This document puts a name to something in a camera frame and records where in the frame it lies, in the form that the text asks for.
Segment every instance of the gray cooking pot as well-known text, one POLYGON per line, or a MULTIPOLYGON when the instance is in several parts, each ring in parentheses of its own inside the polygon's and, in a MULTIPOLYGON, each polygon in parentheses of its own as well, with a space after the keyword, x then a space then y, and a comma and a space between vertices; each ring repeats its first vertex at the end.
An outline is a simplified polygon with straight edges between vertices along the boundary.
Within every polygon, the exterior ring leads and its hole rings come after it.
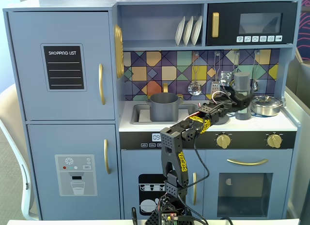
POLYGON ((251 102, 251 110, 259 115, 263 116, 275 116, 282 107, 282 102, 270 96, 255 96, 251 102))
POLYGON ((151 121, 178 121, 181 96, 174 93, 153 94, 147 101, 150 105, 151 121))

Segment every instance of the water dispenser sticker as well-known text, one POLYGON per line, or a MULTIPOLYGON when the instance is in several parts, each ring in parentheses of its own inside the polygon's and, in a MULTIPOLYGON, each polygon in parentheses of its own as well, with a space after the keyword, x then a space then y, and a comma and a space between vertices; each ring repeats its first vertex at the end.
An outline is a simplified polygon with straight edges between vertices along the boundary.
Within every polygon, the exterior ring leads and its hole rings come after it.
POLYGON ((61 196, 97 196, 94 155, 55 155, 61 196))
POLYGON ((85 91, 81 44, 41 45, 48 91, 85 91))
POLYGON ((139 176, 139 204, 141 215, 151 215, 157 211, 159 199, 166 193, 162 174, 141 174, 139 176))

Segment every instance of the shopping list sign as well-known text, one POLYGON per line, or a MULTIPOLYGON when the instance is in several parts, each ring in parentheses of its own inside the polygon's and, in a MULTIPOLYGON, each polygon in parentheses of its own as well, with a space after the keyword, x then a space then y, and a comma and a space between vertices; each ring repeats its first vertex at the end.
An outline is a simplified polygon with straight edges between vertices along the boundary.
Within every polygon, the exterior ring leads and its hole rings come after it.
POLYGON ((83 90, 80 46, 44 46, 50 90, 83 90))

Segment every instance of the yellow tape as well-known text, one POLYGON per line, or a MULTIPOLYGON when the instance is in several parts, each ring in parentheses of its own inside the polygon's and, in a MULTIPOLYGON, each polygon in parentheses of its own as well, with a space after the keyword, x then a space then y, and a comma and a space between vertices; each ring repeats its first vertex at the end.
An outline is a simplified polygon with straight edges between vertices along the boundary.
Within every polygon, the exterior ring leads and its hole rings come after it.
POLYGON ((186 172, 187 171, 187 166, 186 166, 186 160, 184 158, 183 152, 179 153, 179 159, 180 159, 180 162, 181 162, 182 172, 186 172))
MULTIPOLYGON (((191 120, 203 123, 203 119, 198 117, 198 116, 191 116, 189 118, 191 120)), ((210 126, 211 126, 211 121, 210 120, 204 120, 204 127, 202 128, 202 131, 200 132, 200 134, 204 133, 210 126)))

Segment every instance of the oven window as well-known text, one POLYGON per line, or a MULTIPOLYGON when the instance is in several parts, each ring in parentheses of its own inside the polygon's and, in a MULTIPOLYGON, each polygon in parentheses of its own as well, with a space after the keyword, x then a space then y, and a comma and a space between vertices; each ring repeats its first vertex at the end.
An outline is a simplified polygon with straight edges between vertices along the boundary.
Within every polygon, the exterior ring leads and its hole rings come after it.
POLYGON ((241 14, 239 34, 280 33, 282 13, 241 14))
POLYGON ((217 216, 267 217, 272 173, 220 173, 217 216))

